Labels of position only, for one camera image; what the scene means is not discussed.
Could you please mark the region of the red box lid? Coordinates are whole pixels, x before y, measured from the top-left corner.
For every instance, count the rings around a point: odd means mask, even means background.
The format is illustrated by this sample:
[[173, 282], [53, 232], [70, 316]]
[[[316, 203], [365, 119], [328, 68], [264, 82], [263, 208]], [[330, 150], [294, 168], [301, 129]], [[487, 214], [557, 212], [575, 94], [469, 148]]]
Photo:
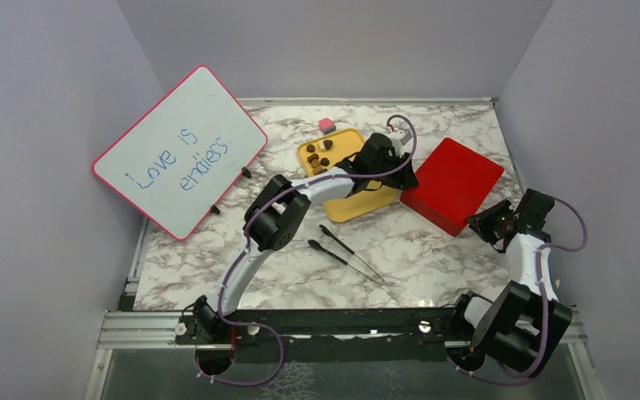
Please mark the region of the red box lid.
[[503, 172], [498, 163], [445, 138], [415, 172], [419, 187], [407, 191], [454, 193], [470, 197], [479, 208]]

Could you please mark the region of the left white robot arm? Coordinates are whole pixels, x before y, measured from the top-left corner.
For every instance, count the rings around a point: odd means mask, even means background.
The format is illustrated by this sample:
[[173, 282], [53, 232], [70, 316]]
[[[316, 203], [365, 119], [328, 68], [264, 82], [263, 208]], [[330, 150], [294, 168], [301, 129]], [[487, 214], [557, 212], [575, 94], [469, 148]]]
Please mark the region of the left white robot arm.
[[214, 289], [192, 307], [199, 334], [212, 343], [229, 334], [233, 322], [228, 316], [237, 311], [248, 284], [274, 252], [291, 242], [311, 207], [365, 192], [372, 181], [399, 190], [416, 188], [415, 152], [403, 151], [407, 143], [413, 149], [418, 146], [413, 128], [406, 133], [375, 132], [357, 153], [317, 176], [300, 180], [273, 177], [244, 215], [240, 253]]

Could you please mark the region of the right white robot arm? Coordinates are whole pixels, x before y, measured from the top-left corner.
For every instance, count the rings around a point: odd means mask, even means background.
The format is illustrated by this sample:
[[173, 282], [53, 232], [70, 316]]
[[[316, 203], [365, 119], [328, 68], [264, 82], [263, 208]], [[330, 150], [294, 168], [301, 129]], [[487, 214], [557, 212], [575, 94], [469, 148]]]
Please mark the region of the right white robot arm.
[[458, 371], [473, 375], [492, 358], [512, 378], [512, 385], [534, 379], [544, 369], [567, 331], [572, 310], [553, 290], [548, 257], [554, 247], [544, 231], [556, 198], [528, 189], [514, 207], [508, 200], [467, 218], [485, 243], [501, 243], [510, 280], [496, 300], [474, 292], [461, 295], [447, 317], [449, 332], [469, 345], [447, 350]]

